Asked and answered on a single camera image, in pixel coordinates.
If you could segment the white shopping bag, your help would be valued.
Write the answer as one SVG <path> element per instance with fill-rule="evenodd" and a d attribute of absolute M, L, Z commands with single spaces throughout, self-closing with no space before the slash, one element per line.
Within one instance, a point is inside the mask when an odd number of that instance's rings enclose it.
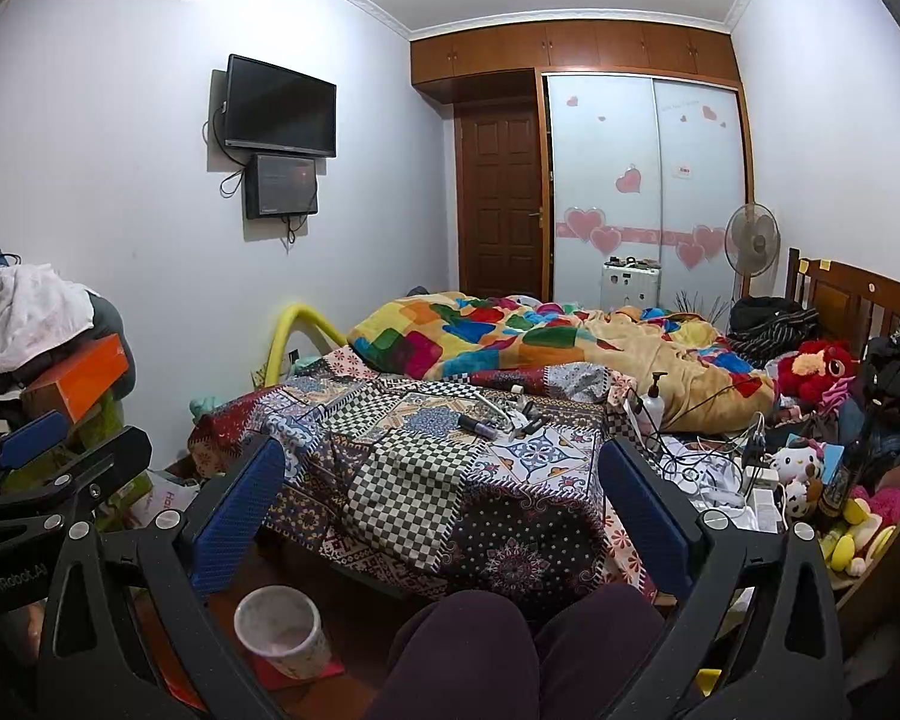
<path fill-rule="evenodd" d="M 176 479 L 164 472 L 146 472 L 148 490 L 131 504 L 128 517 L 134 528 L 147 527 L 160 512 L 186 511 L 199 493 L 198 481 Z"/>

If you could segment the orange cardboard box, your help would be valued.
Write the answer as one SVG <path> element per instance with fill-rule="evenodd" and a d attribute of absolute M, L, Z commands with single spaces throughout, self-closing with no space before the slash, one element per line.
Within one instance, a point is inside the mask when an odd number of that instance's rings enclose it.
<path fill-rule="evenodd" d="M 129 370 L 116 333 L 89 341 L 23 390 L 23 411 L 29 418 L 59 413 L 69 424 L 77 424 Z"/>

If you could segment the white cloth on pile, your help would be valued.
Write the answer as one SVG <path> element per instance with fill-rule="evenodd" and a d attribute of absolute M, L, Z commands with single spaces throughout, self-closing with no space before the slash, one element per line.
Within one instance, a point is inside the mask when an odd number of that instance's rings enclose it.
<path fill-rule="evenodd" d="M 91 293 L 51 265 L 0 266 L 0 374 L 17 371 L 94 325 Z"/>

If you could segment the white pump bottle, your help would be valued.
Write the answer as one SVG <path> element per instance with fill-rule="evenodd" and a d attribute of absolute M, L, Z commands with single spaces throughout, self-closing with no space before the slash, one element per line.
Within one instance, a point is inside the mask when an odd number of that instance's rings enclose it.
<path fill-rule="evenodd" d="M 665 377 L 665 372 L 653 372 L 652 382 L 642 397 L 640 397 L 640 410 L 637 415 L 640 434 L 644 437 L 655 437 L 660 431 L 665 416 L 665 399 L 660 392 L 660 380 Z"/>

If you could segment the white kitty plush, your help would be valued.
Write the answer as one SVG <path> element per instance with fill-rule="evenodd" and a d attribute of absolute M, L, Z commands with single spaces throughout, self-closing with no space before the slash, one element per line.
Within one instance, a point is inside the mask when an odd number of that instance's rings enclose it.
<path fill-rule="evenodd" d="M 816 444 L 784 447 L 770 456 L 769 468 L 777 473 L 777 493 L 788 518 L 813 514 L 823 495 L 823 449 Z"/>

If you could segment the yellow plush toy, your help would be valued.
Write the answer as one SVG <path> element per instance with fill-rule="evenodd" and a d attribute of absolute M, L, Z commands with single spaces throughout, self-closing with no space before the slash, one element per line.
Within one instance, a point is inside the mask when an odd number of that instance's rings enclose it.
<path fill-rule="evenodd" d="M 820 538 L 826 567 L 839 577 L 860 578 L 886 550 L 896 523 L 863 497 L 849 497 L 841 518 Z"/>

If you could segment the colourful patchwork fleece blanket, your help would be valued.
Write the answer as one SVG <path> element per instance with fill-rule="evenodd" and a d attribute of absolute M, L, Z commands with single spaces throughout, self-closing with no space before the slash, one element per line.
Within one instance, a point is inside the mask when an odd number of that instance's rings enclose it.
<path fill-rule="evenodd" d="M 766 372 L 696 314 L 645 319 L 635 307 L 605 312 L 448 291 L 387 302 L 347 341 L 367 366 L 418 380 L 596 364 L 630 377 L 637 392 L 658 385 L 670 433 L 735 433 L 775 403 Z"/>

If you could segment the patterned patchwork bed cover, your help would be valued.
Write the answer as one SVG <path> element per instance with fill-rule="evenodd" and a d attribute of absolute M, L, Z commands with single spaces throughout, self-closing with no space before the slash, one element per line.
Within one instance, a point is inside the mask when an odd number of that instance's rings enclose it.
<path fill-rule="evenodd" d="M 272 387 L 193 403 L 188 452 L 222 473 L 255 434 L 284 450 L 274 533 L 395 592 L 483 589 L 517 601 L 575 600 L 608 582 L 655 595 L 596 461 L 631 426 L 605 369 L 518 371 L 500 388 L 418 380 L 338 348 Z M 487 422 L 497 440 L 458 429 Z"/>

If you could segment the red plush toy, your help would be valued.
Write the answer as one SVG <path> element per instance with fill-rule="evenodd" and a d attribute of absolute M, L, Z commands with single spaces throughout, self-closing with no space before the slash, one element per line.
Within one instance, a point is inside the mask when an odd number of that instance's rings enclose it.
<path fill-rule="evenodd" d="M 837 382 L 853 379 L 859 361 L 842 340 L 809 340 L 777 364 L 777 392 L 800 405 L 820 406 Z"/>

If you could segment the black striped bag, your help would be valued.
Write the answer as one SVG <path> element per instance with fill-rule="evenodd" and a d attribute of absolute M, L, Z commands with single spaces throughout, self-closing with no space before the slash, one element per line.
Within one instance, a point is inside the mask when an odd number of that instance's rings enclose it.
<path fill-rule="evenodd" d="M 820 331 L 820 312 L 787 298 L 741 298 L 730 310 L 731 351 L 751 366 L 800 348 Z"/>

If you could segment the dark trouser knee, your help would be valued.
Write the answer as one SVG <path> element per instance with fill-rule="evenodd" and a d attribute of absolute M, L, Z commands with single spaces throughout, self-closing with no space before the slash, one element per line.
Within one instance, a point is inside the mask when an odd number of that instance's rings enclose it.
<path fill-rule="evenodd" d="M 504 596 L 468 590 L 401 629 L 367 718 L 600 718 L 665 630 L 655 606 L 610 583 L 533 632 Z"/>

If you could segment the wooden headboard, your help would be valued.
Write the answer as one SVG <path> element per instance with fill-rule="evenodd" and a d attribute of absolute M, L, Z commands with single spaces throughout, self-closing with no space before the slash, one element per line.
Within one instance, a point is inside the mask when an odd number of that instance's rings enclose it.
<path fill-rule="evenodd" d="M 818 310 L 821 333 L 844 340 L 855 356 L 875 337 L 889 337 L 900 322 L 900 282 L 827 259 L 787 257 L 785 295 Z"/>

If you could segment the white standing fan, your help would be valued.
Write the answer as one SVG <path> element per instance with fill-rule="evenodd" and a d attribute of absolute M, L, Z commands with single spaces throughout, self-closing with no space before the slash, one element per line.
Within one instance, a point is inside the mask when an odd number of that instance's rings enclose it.
<path fill-rule="evenodd" d="M 774 213 L 760 203 L 745 203 L 725 226 L 725 257 L 740 282 L 740 293 L 749 294 L 756 278 L 767 273 L 781 252 L 781 231 Z"/>

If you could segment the brown wooden door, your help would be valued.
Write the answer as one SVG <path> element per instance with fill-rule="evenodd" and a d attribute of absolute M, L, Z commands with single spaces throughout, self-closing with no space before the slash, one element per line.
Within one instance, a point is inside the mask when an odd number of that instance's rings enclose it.
<path fill-rule="evenodd" d="M 543 294 L 539 125 L 530 99 L 455 109 L 463 293 Z"/>

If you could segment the small black wall monitor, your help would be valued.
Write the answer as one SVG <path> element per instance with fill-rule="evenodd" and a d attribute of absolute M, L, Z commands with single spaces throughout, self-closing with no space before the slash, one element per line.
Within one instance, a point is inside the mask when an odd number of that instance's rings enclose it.
<path fill-rule="evenodd" d="M 285 154 L 253 154 L 244 171 L 249 220 L 317 213 L 315 161 Z"/>

